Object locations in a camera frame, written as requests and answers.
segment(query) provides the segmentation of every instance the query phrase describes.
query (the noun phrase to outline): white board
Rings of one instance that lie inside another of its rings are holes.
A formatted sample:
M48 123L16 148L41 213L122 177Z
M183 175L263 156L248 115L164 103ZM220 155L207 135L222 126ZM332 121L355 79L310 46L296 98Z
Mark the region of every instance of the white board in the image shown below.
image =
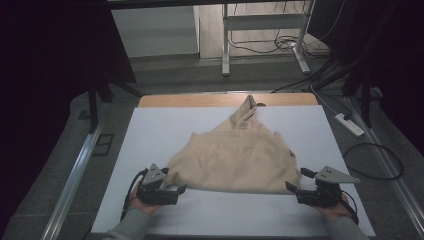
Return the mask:
M136 108L128 127L92 232L105 233L119 223L133 177L169 159L188 142L192 132L208 132L228 118L235 107ZM328 165L348 173L321 106L259 107L256 117L282 134L296 154L299 168L319 171ZM301 188L313 190L314 180L302 176ZM359 227L375 236L353 184L341 188L358 205ZM159 209L148 233L178 236L312 237L326 236L325 220L294 195L223 193L187 189L177 205Z

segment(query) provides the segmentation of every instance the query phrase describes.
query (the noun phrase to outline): wall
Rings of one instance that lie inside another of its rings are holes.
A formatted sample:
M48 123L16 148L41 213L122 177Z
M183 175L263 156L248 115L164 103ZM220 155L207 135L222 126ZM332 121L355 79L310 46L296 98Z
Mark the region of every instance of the wall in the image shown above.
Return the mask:
M196 6L113 10L128 57L198 53Z

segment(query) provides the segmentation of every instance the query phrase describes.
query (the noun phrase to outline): sleeve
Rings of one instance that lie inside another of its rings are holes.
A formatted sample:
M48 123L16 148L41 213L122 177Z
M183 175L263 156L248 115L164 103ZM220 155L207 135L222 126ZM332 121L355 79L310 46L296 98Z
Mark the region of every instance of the sleeve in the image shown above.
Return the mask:
M352 219L348 217L328 221L324 227L331 239L369 240Z
M151 216L143 211L130 207L124 219L107 233L104 240L141 240L146 234Z

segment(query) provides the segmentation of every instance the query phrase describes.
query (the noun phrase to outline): dark curtain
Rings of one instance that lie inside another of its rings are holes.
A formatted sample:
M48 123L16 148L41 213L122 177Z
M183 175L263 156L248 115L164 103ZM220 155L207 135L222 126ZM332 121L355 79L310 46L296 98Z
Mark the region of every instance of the dark curtain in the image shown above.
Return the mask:
M369 63L392 122L424 155L424 1L399 1Z
M112 14L103 3L0 2L1 226L40 173L88 81L133 82Z

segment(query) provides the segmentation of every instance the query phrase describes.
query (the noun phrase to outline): black wire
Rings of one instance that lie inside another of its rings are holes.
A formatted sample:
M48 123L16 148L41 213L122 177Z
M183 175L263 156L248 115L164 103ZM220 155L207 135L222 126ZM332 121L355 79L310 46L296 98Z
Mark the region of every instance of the black wire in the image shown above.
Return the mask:
M338 200L338 202L346 209L346 210L348 210L349 211L349 214L350 214L350 216L351 216L351 218L352 218L352 220L356 223L356 225L358 225L359 224L359 218L358 218L358 209L357 209L357 206L356 206L356 202L355 202L355 200L353 200L353 198L352 198L352 196L350 196L350 194L349 193L347 193L347 192L345 192L345 191L343 191L343 190L341 190L342 192L344 192L344 193L346 193L351 199L352 199L352 201L353 201L353 203L354 203L354 205L355 205L355 209L353 209L350 205L349 205L349 203L347 203L346 201L344 201L343 200L343 198L342 198L342 196L337 196L337 195L335 195L334 193L332 193L331 191L329 191L329 190L327 190L327 189L325 189L325 188L321 188L321 191L323 191L323 192L325 192L325 193L327 193L328 195L330 195L330 196L332 196L334 199L337 199Z
M261 52L261 51L256 51L256 50L253 50L253 49L251 49L251 48L247 48L247 47L238 47L238 46L234 45L231 41L228 41L228 42L230 43L230 45L231 45L233 48L244 49L244 50L248 50L248 51L255 52L255 53L261 53L261 54L264 54L264 53L272 53L272 52L275 52L275 51L280 50L279 48L275 48L275 49L270 50L270 51Z
M294 7L294 10L295 10L297 13L299 13L299 12L297 11L297 8L296 8L296 1L294 1L294 2L293 2L293 7Z
M374 11L373 15L370 17L370 21L367 24L365 24L365 26L361 29L361 31L358 34L356 34L355 36L353 36L350 39L350 41L348 43L346 43L345 45L343 45L343 46L341 46L337 49L331 50L330 51L331 55L333 55L333 57L338 57L341 52L347 50L352 45L362 44L361 39L363 39L363 37L365 37L365 34L368 34L369 31L371 30L371 28L373 28L375 26L374 22L379 18L379 16L381 15L382 12L383 12L382 9L377 9L377 11ZM307 45L302 46L302 49L304 51L304 55L308 58L312 58L312 59L326 58L326 53L311 53L309 51L309 49L307 48Z
M137 175L135 175L134 179L131 182L130 188L128 189L127 196L125 196L124 207L122 208L122 214L121 214L121 221L125 217L125 215L127 214L128 204L130 202L130 196L131 196L131 192L132 192L132 189L134 187L134 184L141 175L145 174L146 170L147 169L137 173Z
M359 170L357 170L355 168L352 168L352 167L350 167L349 165L346 164L346 166L347 166L347 168L349 170L351 170L353 172L356 172L356 173L358 173L358 174L360 174L360 175L362 175L364 177L367 177L367 178L370 178L370 179L374 179L374 180L385 180L385 181L388 181L388 180L396 180L396 179L402 177L403 172L404 172L404 167L403 167L402 161L400 160L400 158L392 150L390 150L389 148L387 148L387 147L385 147L383 145L380 145L380 144L375 144L375 143L360 143L360 144L354 145L354 146L350 147L348 150L346 150L346 152L343 153L343 158L345 158L347 156L347 154L349 152L351 152L353 149L355 149L357 147L360 147L360 146L364 146L364 145L369 145L369 146L383 148L384 150L386 150L387 152L389 152L392 156L394 156L395 157L395 160L397 161L397 163L399 165L398 175L396 175L394 177L389 177L389 178L376 177L376 176L372 176L370 174L364 173L362 171L359 171Z
M353 197L349 193L347 193L346 191L342 190L342 192L344 194L346 194L347 196L349 196L349 198L352 200L353 206L355 206L355 213L358 213L358 206L356 206L355 199L353 199Z
M279 87L279 88L277 88L277 89L275 89L275 90L273 90L271 93L276 93L276 92L278 92L278 91L280 91L281 89L284 89L284 88L288 88L288 87L291 87L291 86L295 86L295 85L297 85L297 84L301 84L301 83L304 83L304 82L307 82L307 81L310 81L310 80L313 80L315 77L317 77L317 76L320 76L321 74L323 74L327 69L328 69L328 67L329 66L331 66L333 63L334 63L334 59L328 59L323 65L322 65L322 67L319 69L319 70L317 70L316 72L314 72L311 76L309 76L309 77L307 77L307 78L305 78L305 79L303 79L303 80L301 80L301 81L299 81L299 82L295 82L295 83L290 83L290 84L288 84L288 85L284 85L284 86L282 86L282 87Z
M328 70L328 71L332 71L332 70L334 70L337 66L338 66L338 64L336 64L336 65L335 65L332 69L330 69L330 70ZM323 78L323 77L324 77L324 75L325 75L325 73L320 74L320 76L318 76L316 79L311 80L311 82L312 82L312 81L314 81L314 82L318 81L319 79ZM308 84L308 82L303 83L302 85L299 85L299 86L297 86L297 87L293 88L292 93L294 93L294 91L295 91L297 88L302 87L302 86L305 86L306 84Z
M310 59L327 59L330 58L333 54L332 50L325 50L323 52L310 52L308 49L308 45L303 42L302 43L303 55Z
M326 96L326 97L328 97L328 98L331 98L331 99L333 99L334 101L336 101L337 103L339 103L340 104L340 106L342 106L342 107L344 107L348 112L349 112L349 114L350 115L352 115L353 114L353 112L352 112L352 110L350 109L350 108L348 108L346 105L344 105L342 102L340 102L338 99L336 99L335 97L333 97L333 96L331 96L331 95L327 95L327 94L325 94L325 93L323 93L323 92L321 92L321 94L322 95L324 95L324 96Z
M276 12L277 11L277 5L278 5L278 2L275 2L274 9L272 9L271 12L269 12L269 14L271 14L272 12Z

